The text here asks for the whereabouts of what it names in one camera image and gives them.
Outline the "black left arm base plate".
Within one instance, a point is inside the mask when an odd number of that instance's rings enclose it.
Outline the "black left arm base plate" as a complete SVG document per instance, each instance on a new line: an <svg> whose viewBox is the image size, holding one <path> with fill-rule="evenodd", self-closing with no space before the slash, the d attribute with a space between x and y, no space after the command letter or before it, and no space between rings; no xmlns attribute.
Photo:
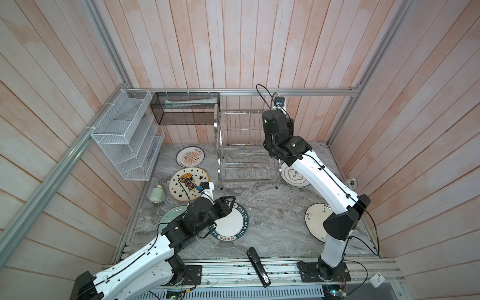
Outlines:
<svg viewBox="0 0 480 300"><path fill-rule="evenodd" d="M177 254L167 259L166 262L172 271L172 278L169 282L170 285L184 284L197 286L201 284L202 265L185 265L184 261Z"/></svg>

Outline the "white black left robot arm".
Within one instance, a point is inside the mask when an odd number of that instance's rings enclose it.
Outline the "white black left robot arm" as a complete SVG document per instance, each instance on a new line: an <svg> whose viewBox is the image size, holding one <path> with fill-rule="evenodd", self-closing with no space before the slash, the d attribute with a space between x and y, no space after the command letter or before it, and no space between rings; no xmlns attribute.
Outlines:
<svg viewBox="0 0 480 300"><path fill-rule="evenodd" d="M178 284L185 279L186 266L178 253L200 232L212 228L234 208L234 196L215 201L200 197L187 210L140 250L104 271L79 275L72 288L72 300L132 300L155 286Z"/></svg>

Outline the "white plate green clover design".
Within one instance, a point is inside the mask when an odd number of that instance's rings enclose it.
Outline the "white plate green clover design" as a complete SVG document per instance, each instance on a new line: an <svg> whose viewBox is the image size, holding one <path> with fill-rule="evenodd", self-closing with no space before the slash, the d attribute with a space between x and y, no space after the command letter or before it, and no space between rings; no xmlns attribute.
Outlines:
<svg viewBox="0 0 480 300"><path fill-rule="evenodd" d="M285 183L294 187L302 188L310 185L310 182L302 174L285 162L281 165L281 178Z"/></svg>

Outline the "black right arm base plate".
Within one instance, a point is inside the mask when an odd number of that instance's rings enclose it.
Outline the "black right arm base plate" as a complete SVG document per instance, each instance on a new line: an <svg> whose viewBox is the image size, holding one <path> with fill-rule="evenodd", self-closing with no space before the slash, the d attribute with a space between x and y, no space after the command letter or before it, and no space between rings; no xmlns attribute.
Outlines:
<svg viewBox="0 0 480 300"><path fill-rule="evenodd" d="M335 268L325 264L321 259L318 262L299 261L296 266L304 283L351 281L350 272L344 261Z"/></svg>

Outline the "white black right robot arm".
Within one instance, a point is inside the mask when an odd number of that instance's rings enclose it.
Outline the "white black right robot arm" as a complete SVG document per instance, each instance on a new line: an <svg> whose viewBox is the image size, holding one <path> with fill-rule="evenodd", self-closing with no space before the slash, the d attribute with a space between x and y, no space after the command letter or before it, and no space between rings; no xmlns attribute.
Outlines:
<svg viewBox="0 0 480 300"><path fill-rule="evenodd" d="M371 200L365 194L358 195L336 177L313 148L293 134L293 120L280 109L263 112L262 125L264 148L269 155L299 172L332 209L323 222L326 241L317 263L319 277L332 281L335 269L343 262L348 238Z"/></svg>

